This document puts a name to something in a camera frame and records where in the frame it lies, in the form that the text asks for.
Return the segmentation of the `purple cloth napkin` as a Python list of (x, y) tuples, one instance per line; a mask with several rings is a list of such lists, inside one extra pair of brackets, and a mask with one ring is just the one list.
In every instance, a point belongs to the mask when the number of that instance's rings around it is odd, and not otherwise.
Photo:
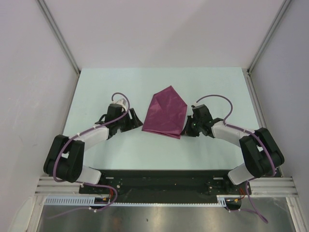
[(187, 104), (169, 86), (153, 95), (142, 131), (180, 139), (186, 113)]

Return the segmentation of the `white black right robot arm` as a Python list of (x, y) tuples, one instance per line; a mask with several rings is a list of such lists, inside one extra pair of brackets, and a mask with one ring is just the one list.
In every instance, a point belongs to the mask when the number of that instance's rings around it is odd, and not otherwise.
[(208, 107), (192, 105), (193, 114), (181, 135), (198, 137), (201, 133), (214, 139), (221, 139), (241, 149), (244, 163), (229, 171), (223, 181), (223, 189), (234, 194), (240, 184), (264, 176), (275, 176), (276, 168), (284, 164), (284, 156), (273, 136), (266, 128), (247, 130), (226, 123), (221, 118), (213, 118)]

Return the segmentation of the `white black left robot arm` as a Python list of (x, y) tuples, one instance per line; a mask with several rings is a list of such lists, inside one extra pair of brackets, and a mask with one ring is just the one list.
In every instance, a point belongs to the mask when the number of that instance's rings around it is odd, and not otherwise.
[(112, 138), (118, 131), (126, 132), (141, 127), (133, 108), (126, 109), (121, 103), (111, 103), (93, 127), (73, 137), (57, 135), (50, 147), (43, 171), (55, 181), (89, 183), (96, 193), (102, 193), (107, 182), (101, 171), (84, 165), (84, 153), (95, 145)]

